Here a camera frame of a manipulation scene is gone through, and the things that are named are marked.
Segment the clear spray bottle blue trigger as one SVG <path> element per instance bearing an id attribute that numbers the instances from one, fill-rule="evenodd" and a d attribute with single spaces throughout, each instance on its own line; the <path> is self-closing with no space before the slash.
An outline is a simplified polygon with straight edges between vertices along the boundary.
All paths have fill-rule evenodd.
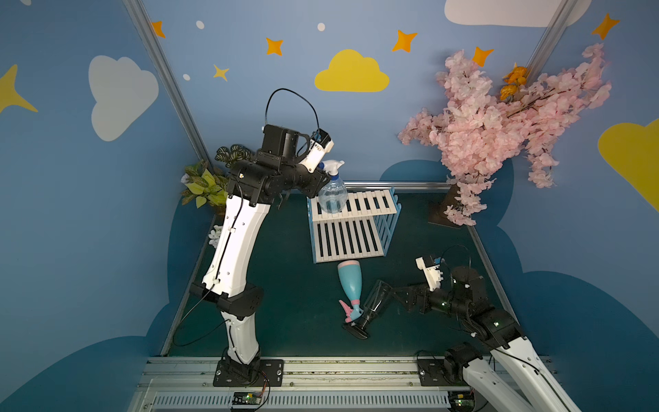
<path id="1" fill-rule="evenodd" d="M 340 177 L 339 169 L 344 161 L 327 160 L 320 166 L 331 179 L 319 192 L 319 205 L 324 213 L 340 213 L 348 202 L 348 190 Z"/>

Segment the dark transparent spray bottle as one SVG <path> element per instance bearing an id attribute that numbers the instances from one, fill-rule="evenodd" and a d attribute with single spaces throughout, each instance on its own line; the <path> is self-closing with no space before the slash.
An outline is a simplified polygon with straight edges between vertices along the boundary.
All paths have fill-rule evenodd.
<path id="1" fill-rule="evenodd" d="M 378 280 L 367 296 L 366 303 L 362 306 L 362 315 L 357 319 L 349 319 L 343 325 L 343 329 L 352 336 L 366 340 L 369 338 L 367 327 L 384 312 L 393 295 L 393 287 L 384 281 Z"/>

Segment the blue white slatted shelf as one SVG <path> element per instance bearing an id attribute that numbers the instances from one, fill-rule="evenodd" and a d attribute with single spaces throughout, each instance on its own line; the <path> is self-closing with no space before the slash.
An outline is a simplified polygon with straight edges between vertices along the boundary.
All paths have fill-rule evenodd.
<path id="1" fill-rule="evenodd" d="M 307 201 L 312 258 L 316 264 L 384 257 L 389 252 L 402 206 L 395 189 L 350 192 L 343 210 L 322 211 Z"/>

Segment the teal pink spray bottle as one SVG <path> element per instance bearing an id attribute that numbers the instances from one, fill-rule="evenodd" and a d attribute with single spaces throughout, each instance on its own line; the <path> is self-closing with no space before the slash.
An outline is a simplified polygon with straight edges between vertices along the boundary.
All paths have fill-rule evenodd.
<path id="1" fill-rule="evenodd" d="M 357 260 L 348 260 L 338 264 L 338 276 L 343 291 L 348 299 L 348 303 L 339 300 L 345 315 L 346 323 L 358 319 L 362 314 L 361 292 L 362 292 L 362 274 L 360 263 Z"/>

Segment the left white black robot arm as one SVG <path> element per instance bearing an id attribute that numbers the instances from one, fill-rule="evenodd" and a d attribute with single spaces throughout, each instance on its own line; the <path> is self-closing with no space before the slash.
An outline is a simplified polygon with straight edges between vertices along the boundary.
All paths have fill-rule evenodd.
<path id="1" fill-rule="evenodd" d="M 230 170 L 225 221 L 200 289 L 202 298 L 216 303 L 226 321 L 230 362 L 250 368 L 260 358 L 255 312 L 264 291 L 248 283 L 246 276 L 259 229 L 283 193 L 298 191 L 314 198 L 329 183 L 320 164 L 334 145 L 322 129 L 308 136 L 265 125 L 263 133 L 255 156 L 237 161 Z"/>

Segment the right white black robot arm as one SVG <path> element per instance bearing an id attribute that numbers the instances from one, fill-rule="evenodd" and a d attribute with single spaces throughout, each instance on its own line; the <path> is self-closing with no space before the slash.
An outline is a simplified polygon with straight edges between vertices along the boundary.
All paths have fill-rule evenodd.
<path id="1" fill-rule="evenodd" d="M 444 353 L 444 379 L 463 382 L 480 393 L 497 411 L 579 411 L 554 375 L 549 372 L 518 321 L 495 307 L 487 296 L 485 280 L 468 266 L 451 271 L 447 287 L 438 264 L 420 269 L 427 281 L 395 288 L 394 295 L 408 309 L 442 312 L 455 318 L 510 375 L 518 388 L 502 380 L 472 344 L 461 343 Z"/>

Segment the yellow green leafy potted plant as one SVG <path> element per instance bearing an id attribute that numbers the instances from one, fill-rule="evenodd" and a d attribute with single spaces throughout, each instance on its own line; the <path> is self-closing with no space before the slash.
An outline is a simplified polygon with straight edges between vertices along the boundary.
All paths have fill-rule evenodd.
<path id="1" fill-rule="evenodd" d="M 223 216 L 228 200 L 228 171 L 238 162 L 251 160 L 254 152 L 244 145 L 222 146 L 216 151 L 215 160 L 224 168 L 215 168 L 208 161 L 199 161 L 184 168 L 181 183 L 181 204 L 195 204 L 197 209 L 205 206 L 213 209 L 217 216 Z"/>

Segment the white flower small pot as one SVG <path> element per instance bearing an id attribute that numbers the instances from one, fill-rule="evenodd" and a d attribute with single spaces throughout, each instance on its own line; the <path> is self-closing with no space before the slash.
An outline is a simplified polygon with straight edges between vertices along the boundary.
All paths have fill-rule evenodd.
<path id="1" fill-rule="evenodd" d="M 217 248 L 219 240 L 221 238 L 221 232 L 222 232 L 222 226 L 219 225 L 213 226 L 213 228 L 210 230 L 208 234 L 209 245 L 212 245 L 212 247 Z"/>

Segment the right green circuit board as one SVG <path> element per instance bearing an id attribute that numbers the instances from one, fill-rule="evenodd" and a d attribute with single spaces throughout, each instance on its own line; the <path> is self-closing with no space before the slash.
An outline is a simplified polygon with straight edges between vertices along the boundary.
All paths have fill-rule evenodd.
<path id="1" fill-rule="evenodd" d="M 475 408 L 475 395 L 471 392 L 451 391 L 448 400 L 450 412 L 472 412 Z"/>

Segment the green circuit board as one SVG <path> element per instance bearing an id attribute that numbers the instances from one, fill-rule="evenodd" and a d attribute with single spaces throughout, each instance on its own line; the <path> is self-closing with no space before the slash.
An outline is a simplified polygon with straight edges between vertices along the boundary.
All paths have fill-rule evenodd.
<path id="1" fill-rule="evenodd" d="M 262 403 L 262 396 L 255 392 L 235 392 L 231 398 L 233 408 L 257 408 Z"/>
<path id="2" fill-rule="evenodd" d="M 471 392 L 451 391 L 448 400 L 450 412 L 472 412 L 475 408 L 475 395 Z"/>

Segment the pink cherry blossom tree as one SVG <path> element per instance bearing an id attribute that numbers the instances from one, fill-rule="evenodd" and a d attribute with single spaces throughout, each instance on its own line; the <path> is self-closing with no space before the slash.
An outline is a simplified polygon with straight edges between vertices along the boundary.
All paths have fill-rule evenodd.
<path id="1" fill-rule="evenodd" d="M 526 82 L 511 102 L 490 93 L 492 80 L 461 51 L 446 58 L 446 69 L 436 75 L 446 107 L 436 115 L 422 110 L 398 138 L 440 150 L 452 192 L 439 214 L 451 226 L 475 225 L 475 214 L 487 209 L 482 192 L 492 187 L 504 162 L 521 153 L 530 162 L 530 182 L 553 186 L 554 145 L 583 110 L 602 106 L 612 89 L 602 80 L 603 45 L 588 46 L 582 55 L 585 61 L 576 68 Z"/>

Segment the orange artificial flower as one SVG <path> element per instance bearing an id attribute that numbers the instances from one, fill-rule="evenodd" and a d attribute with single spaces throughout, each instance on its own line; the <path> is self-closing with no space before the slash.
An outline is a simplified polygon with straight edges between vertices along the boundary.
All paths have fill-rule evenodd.
<path id="1" fill-rule="evenodd" d="M 505 85 L 501 88 L 499 100 L 511 102 L 528 80 L 529 69 L 524 66 L 514 65 L 514 68 L 504 78 Z"/>

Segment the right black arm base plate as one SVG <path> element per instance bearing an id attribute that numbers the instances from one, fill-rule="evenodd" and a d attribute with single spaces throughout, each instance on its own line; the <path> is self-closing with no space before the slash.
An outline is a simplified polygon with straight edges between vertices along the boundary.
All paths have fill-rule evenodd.
<path id="1" fill-rule="evenodd" d="M 464 386 L 443 358 L 419 358 L 416 365 L 422 386 Z"/>

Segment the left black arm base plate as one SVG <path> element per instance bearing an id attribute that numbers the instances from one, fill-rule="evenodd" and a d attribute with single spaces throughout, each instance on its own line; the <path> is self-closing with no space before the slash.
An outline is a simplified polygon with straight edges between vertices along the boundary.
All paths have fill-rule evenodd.
<path id="1" fill-rule="evenodd" d="M 270 387 L 281 387 L 284 360 L 256 359 L 244 365 L 230 357 L 221 359 L 216 367 L 212 385 L 214 387 L 255 387 L 268 383 Z"/>

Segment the aluminium front rail frame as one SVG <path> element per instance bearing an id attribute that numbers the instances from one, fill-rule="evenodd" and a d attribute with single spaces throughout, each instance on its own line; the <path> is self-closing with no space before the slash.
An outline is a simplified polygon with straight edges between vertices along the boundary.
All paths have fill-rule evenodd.
<path id="1" fill-rule="evenodd" d="M 151 358 L 130 401 L 130 411 L 449 411 L 451 391 L 475 395 L 473 411 L 497 411 L 464 386 L 422 386 L 409 356 L 285 357 L 281 387 L 214 387 L 218 359 Z M 484 359 L 513 389 L 517 384 L 491 355 Z M 262 396 L 257 408 L 233 408 L 235 392 Z"/>

